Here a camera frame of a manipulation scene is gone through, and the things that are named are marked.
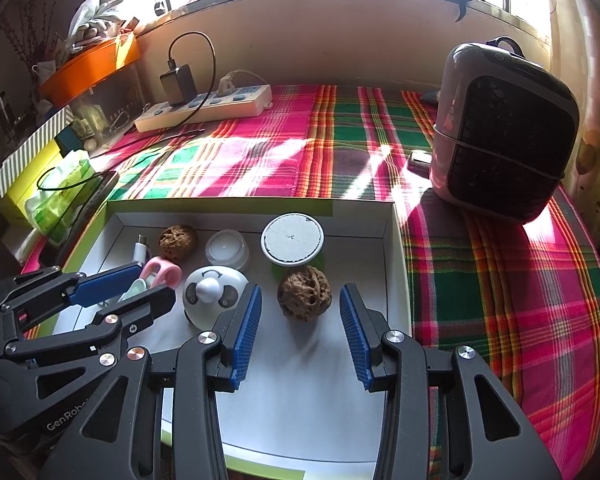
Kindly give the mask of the yellow box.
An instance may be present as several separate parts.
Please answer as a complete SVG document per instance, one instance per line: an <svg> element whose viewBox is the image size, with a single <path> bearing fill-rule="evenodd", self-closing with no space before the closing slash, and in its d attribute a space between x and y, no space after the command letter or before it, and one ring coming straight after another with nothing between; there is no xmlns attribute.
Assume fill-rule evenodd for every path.
<svg viewBox="0 0 600 480"><path fill-rule="evenodd" d="M0 201L0 211L9 224L14 226L27 226L29 221L24 209L24 203L35 189L35 183L42 173L55 166L61 160L58 144L51 140L45 148L33 157L30 164L16 177L15 182L8 189Z"/></svg>

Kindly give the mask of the white power strip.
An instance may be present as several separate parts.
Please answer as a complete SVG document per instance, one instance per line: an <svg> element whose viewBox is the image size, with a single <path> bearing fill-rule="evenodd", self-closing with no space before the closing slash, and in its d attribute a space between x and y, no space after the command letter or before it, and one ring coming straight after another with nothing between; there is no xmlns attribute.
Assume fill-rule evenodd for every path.
<svg viewBox="0 0 600 480"><path fill-rule="evenodd" d="M272 104L269 84L238 88L227 96L217 96L213 91L208 100L203 93L181 106L171 106L168 102L157 103L138 116L134 125L138 132L147 132L196 122L258 117Z"/></svg>

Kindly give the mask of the striped white box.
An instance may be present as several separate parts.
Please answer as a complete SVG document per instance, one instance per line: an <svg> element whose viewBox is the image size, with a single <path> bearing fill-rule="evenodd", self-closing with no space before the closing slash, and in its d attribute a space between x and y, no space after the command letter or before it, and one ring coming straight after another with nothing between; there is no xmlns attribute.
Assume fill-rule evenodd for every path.
<svg viewBox="0 0 600 480"><path fill-rule="evenodd" d="M10 154L2 163L0 168L0 196L4 197L17 178L23 174L33 159L40 154L44 148L55 140L62 130L69 127L74 119L70 107L65 106L59 112L53 114L50 119L32 133L27 140Z"/></svg>

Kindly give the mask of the pink black portable heater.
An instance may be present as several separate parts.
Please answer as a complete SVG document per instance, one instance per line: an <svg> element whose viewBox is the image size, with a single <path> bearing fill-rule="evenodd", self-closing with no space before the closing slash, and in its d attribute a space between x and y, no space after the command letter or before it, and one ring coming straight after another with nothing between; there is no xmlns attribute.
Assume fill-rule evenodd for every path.
<svg viewBox="0 0 600 480"><path fill-rule="evenodd" d="M468 42L445 61L429 173L452 204L527 223L565 174L580 122L570 89L517 51Z"/></svg>

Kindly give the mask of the green tissue pack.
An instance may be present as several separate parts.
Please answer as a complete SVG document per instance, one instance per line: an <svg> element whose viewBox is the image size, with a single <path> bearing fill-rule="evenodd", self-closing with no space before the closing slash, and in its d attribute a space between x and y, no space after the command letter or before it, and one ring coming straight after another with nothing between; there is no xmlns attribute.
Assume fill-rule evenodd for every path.
<svg viewBox="0 0 600 480"><path fill-rule="evenodd" d="M24 202L26 216L38 232L59 244L100 182L87 151L72 151L38 177Z"/></svg>

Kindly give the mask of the pink case mint insert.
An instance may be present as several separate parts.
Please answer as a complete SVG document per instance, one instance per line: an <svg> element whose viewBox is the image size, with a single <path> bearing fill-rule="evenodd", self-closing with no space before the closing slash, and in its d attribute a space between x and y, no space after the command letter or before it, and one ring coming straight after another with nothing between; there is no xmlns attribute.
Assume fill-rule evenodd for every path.
<svg viewBox="0 0 600 480"><path fill-rule="evenodd" d="M151 258L144 265L140 277L120 296L119 300L127 300L159 285L177 289L181 279L182 269L177 264L161 257Z"/></svg>

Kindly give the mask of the heart pattern curtain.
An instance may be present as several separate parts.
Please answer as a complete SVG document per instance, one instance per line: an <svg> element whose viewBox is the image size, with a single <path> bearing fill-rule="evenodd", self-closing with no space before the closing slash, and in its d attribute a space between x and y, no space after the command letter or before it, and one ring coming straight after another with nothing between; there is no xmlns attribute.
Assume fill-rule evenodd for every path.
<svg viewBox="0 0 600 480"><path fill-rule="evenodd" d="M600 5L550 0L550 39L550 71L567 84L580 110L564 185L600 244Z"/></svg>

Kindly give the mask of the black charger adapter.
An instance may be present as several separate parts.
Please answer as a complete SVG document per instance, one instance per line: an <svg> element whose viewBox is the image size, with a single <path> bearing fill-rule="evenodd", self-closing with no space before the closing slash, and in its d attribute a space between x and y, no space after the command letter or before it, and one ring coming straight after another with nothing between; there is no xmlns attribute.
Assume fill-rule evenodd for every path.
<svg viewBox="0 0 600 480"><path fill-rule="evenodd" d="M168 58L168 70L160 76L160 82L171 106L187 104L198 94L189 65L178 65L174 58Z"/></svg>

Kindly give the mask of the brown walnut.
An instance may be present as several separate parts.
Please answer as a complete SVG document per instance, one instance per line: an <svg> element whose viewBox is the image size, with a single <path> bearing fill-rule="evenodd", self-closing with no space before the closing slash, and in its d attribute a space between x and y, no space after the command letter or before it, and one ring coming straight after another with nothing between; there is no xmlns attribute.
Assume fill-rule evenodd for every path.
<svg viewBox="0 0 600 480"><path fill-rule="evenodd" d="M326 275L315 266L289 269L277 287L283 315L299 322L314 322L332 304L332 288Z"/></svg>
<svg viewBox="0 0 600 480"><path fill-rule="evenodd" d="M187 259L198 246L198 234L188 224L169 226L159 236L160 256L174 263Z"/></svg>

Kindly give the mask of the plaid bed cloth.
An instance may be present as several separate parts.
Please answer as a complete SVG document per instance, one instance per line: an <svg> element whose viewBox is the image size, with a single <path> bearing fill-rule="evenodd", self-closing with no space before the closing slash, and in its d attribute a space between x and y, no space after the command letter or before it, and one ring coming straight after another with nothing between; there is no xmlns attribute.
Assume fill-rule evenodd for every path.
<svg viewBox="0 0 600 480"><path fill-rule="evenodd" d="M600 259L557 190L525 226L456 208L407 157L434 113L413 92L336 86L274 90L270 110L208 136L121 143L115 200L168 205L202 196L377 200L396 205L416 338L471 344L521 404L560 472L576 478L600 447Z"/></svg>

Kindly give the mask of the orange tray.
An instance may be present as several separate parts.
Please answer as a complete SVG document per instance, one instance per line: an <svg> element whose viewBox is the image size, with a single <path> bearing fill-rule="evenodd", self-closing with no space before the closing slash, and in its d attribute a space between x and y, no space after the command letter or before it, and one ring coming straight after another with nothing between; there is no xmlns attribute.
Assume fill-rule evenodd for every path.
<svg viewBox="0 0 600 480"><path fill-rule="evenodd" d="M118 70L140 59L140 47L132 32L87 49L58 68L38 87L40 97L63 107Z"/></svg>

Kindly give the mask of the white panda dome toy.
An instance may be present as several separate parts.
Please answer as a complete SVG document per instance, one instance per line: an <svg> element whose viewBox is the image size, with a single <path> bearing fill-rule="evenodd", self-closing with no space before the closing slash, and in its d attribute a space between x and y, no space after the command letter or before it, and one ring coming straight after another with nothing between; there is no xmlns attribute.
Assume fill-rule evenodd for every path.
<svg viewBox="0 0 600 480"><path fill-rule="evenodd" d="M183 289L187 321L211 330L221 313L237 306L248 284L242 272L228 266L204 266L189 274Z"/></svg>

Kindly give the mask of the black smartphone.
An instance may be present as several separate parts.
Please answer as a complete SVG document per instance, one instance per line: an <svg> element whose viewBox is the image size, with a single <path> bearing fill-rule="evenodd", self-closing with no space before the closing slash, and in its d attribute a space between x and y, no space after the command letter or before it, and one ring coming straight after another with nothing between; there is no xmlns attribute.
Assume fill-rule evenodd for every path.
<svg viewBox="0 0 600 480"><path fill-rule="evenodd" d="M61 206L50 222L50 232L38 256L41 266L63 266L94 214L119 181L114 170L76 188L67 206Z"/></svg>

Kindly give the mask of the clear round candle jar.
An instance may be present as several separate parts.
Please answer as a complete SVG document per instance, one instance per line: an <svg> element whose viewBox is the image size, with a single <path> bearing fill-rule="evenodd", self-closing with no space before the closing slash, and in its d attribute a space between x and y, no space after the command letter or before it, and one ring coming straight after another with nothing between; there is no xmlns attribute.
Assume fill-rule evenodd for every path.
<svg viewBox="0 0 600 480"><path fill-rule="evenodd" d="M250 250L242 233L222 230L209 238L206 257L212 266L227 266L237 271L245 270L250 259Z"/></svg>

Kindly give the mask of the white plug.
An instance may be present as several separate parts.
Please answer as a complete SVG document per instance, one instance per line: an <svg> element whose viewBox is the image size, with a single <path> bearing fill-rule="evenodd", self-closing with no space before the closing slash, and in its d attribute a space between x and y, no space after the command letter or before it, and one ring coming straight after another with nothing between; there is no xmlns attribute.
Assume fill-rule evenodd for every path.
<svg viewBox="0 0 600 480"><path fill-rule="evenodd" d="M266 80L260 75L253 73L251 70L242 70L241 68L238 68L238 70L231 70L220 79L218 88L216 89L216 95L219 98L222 98L222 96L228 96L233 93L236 90L235 79L240 75L249 76L259 81L260 84L266 84Z"/></svg>

